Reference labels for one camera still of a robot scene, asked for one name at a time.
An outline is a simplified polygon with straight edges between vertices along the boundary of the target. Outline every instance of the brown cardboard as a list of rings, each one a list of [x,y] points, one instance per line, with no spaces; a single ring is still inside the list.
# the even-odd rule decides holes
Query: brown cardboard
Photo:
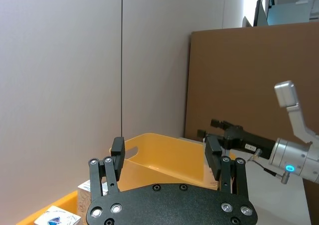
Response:
[[[185,137],[212,118],[276,140],[294,137],[285,109],[274,92],[292,80],[306,124],[319,132],[319,23],[286,24],[194,32],[191,36]],[[319,224],[319,186],[304,181],[313,224]]]

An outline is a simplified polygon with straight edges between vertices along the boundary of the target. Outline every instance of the white table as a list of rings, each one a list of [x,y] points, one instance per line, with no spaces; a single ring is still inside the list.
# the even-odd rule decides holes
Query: white table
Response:
[[[232,152],[246,161],[251,156],[235,150]],[[258,162],[282,174],[280,169],[268,165],[268,160],[260,158]],[[246,164],[246,173],[249,201],[258,214],[257,225],[311,225],[302,178],[291,175],[284,185],[253,162]]]

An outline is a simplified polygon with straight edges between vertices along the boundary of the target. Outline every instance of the orange bin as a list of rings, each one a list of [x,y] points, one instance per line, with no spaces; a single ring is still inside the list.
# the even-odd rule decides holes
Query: orange bin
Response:
[[[125,150],[126,159],[118,182],[121,191],[154,183],[188,183],[217,188],[217,183],[204,162],[202,144],[147,133],[127,140]],[[74,191],[33,213],[18,225],[33,225],[34,221],[52,205],[76,214],[77,192]]]

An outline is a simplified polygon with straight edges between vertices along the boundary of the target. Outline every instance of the blue indicator light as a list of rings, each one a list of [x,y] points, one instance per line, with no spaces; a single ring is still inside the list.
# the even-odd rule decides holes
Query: blue indicator light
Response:
[[[294,168],[294,166],[293,165],[286,165],[286,170],[288,171],[288,172],[294,172],[294,170],[295,170],[295,168]]]

